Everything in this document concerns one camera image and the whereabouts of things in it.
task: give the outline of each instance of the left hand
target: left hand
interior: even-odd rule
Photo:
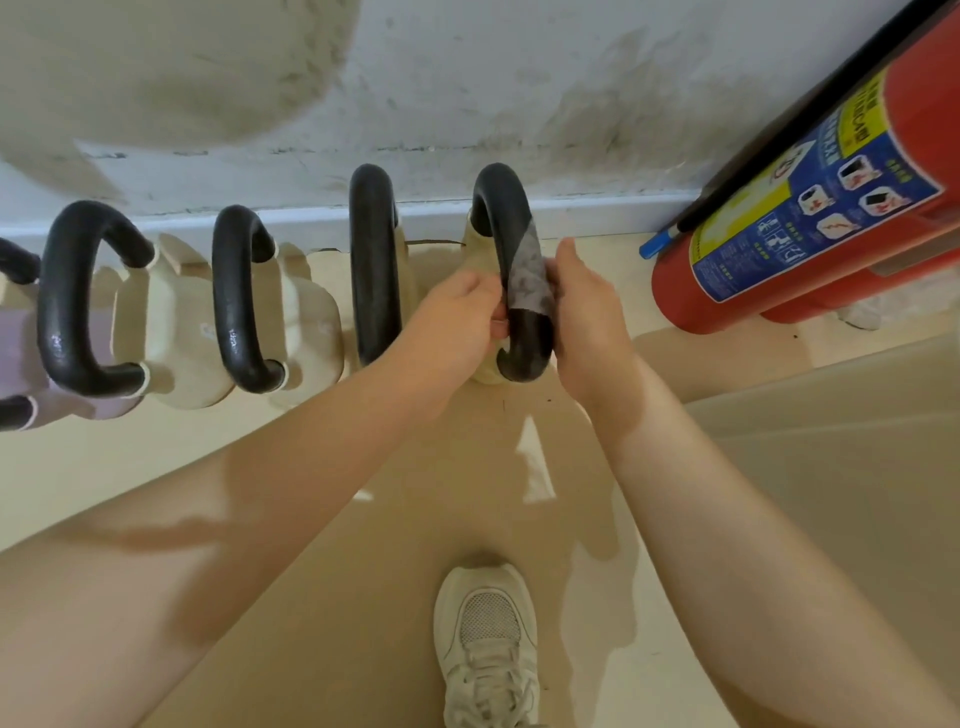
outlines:
[[[383,358],[414,381],[427,419],[439,417],[495,339],[508,335],[500,276],[460,270],[423,299]]]

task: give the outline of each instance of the shoe mesh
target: shoe mesh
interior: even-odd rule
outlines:
[[[510,640],[520,644],[520,624],[511,604],[499,592],[482,592],[470,597],[460,622],[460,642]]]

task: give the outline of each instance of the fire extinguisher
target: fire extinguisher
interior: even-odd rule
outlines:
[[[954,265],[960,265],[960,229],[781,303],[764,311],[763,318],[778,324],[798,324]]]
[[[661,255],[667,319],[718,331],[960,227],[958,70],[953,10]]]

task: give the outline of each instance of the right hand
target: right hand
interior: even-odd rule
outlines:
[[[609,281],[577,255],[572,237],[546,260],[557,298],[557,371],[566,392],[587,411],[623,399],[638,379],[623,305]]]

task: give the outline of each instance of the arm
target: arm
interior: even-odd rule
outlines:
[[[0,554],[0,723],[142,718],[443,411],[506,335],[501,293],[498,277],[455,274],[370,367]]]
[[[587,410],[681,626],[750,726],[932,728],[960,714],[900,636],[636,357],[564,241],[559,370]]]

